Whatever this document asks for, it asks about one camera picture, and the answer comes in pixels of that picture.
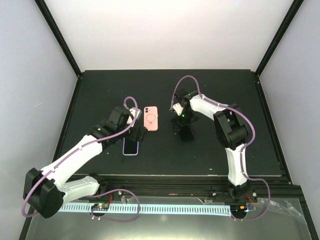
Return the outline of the pink phone case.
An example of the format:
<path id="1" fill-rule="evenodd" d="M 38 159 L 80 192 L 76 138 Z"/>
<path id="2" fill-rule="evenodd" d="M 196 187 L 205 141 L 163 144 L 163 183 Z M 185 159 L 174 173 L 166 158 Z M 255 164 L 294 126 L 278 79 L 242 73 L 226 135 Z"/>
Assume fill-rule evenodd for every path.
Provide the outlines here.
<path id="1" fill-rule="evenodd" d="M 143 124 L 149 132 L 158 130 L 158 108 L 146 106 L 143 110 Z"/>

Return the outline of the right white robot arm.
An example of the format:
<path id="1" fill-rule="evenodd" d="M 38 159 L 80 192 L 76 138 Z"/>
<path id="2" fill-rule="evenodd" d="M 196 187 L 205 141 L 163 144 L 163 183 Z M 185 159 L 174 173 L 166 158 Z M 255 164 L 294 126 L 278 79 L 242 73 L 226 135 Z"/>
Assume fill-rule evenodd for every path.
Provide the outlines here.
<path id="1" fill-rule="evenodd" d="M 174 90 L 170 110 L 176 113 L 171 120 L 175 133 L 183 142 L 193 140 L 191 123 L 200 113 L 214 122 L 218 142 L 224 147 L 228 163 L 227 195 L 233 202 L 240 201 L 249 189 L 246 166 L 246 146 L 255 139 L 255 130 L 237 104 L 225 105 L 197 91 L 184 88 Z"/>

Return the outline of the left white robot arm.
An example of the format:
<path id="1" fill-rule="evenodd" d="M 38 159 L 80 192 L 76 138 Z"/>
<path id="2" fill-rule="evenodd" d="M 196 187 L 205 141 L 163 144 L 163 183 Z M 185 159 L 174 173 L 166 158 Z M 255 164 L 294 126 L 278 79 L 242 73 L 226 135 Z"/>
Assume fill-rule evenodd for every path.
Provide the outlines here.
<path id="1" fill-rule="evenodd" d="M 88 161 L 120 140 L 142 141 L 147 130 L 136 125 L 140 116 L 141 110 L 138 108 L 117 106 L 109 118 L 95 125 L 59 159 L 40 170 L 30 169 L 25 176 L 22 215 L 29 217 L 25 211 L 26 205 L 47 219 L 74 200 L 91 196 L 97 200 L 103 199 L 108 188 L 98 174 L 93 173 L 74 181 L 69 179 Z"/>

